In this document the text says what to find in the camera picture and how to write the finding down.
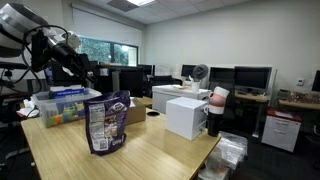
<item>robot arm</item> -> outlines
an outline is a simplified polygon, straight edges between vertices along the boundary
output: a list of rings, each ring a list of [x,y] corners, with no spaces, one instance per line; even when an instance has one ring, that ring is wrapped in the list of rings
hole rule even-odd
[[[73,33],[59,35],[43,18],[28,7],[8,3],[0,9],[0,57],[23,55],[24,47],[31,43],[31,70],[39,72],[47,67],[49,60],[61,64],[74,79],[96,79],[86,54],[74,50],[81,42]]]

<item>cardboard box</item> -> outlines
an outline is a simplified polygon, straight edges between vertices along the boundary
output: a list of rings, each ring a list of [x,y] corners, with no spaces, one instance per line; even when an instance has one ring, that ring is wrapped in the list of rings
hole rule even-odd
[[[134,124],[146,120],[146,106],[137,98],[131,100],[131,107],[127,112],[126,125]]]

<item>snack bag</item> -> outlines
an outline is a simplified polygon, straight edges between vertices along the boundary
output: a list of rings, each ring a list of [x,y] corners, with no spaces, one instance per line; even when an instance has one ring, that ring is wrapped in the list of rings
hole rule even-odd
[[[126,141],[124,133],[129,91],[104,94],[84,101],[86,135],[91,154],[99,156],[118,150]]]

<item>wooden table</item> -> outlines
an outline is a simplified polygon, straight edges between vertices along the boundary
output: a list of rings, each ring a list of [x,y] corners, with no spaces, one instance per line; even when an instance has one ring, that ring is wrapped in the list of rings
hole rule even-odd
[[[190,141],[165,130],[165,119],[127,126],[125,145],[102,157],[90,154],[84,120],[49,129],[40,118],[21,124],[41,179],[191,179],[220,136],[205,131]]]
[[[280,105],[292,106],[304,109],[312,109],[320,111],[320,104],[312,104],[312,103],[302,103],[302,102],[291,102],[286,100],[279,100]]]
[[[267,96],[262,96],[262,95],[254,96],[252,94],[239,94],[239,93],[235,93],[234,95],[235,95],[236,98],[253,100],[253,101],[262,102],[262,103],[268,102],[268,97]]]
[[[240,99],[252,100],[259,103],[259,110],[257,114],[256,125],[252,134],[253,137],[259,138],[259,124],[262,116],[262,109],[263,109],[263,105],[268,102],[268,97],[262,96],[262,95],[254,96],[252,94],[239,94],[239,93],[235,93],[235,97]]]
[[[152,98],[143,96],[142,98],[137,98],[142,104],[146,105],[146,107],[152,106]]]

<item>ceiling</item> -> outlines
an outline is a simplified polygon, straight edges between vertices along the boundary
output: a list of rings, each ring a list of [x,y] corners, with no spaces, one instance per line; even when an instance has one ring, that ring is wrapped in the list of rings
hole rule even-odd
[[[128,12],[121,11],[107,3],[112,0],[82,0],[99,8],[125,16],[143,24],[152,24],[177,17],[188,16],[212,9],[222,8],[249,0],[156,0]]]

